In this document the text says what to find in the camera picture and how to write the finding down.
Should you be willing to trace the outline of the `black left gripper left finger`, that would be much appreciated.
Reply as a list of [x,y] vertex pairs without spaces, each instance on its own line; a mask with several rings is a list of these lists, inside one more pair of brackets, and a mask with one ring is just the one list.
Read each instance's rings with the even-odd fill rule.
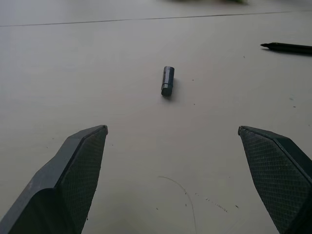
[[108,128],[69,136],[0,221],[2,234],[79,234],[98,185]]

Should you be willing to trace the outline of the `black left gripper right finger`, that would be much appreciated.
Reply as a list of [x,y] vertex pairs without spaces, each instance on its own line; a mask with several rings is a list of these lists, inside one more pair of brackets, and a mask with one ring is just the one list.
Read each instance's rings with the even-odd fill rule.
[[312,232],[312,161],[288,137],[240,126],[254,186],[281,234]]

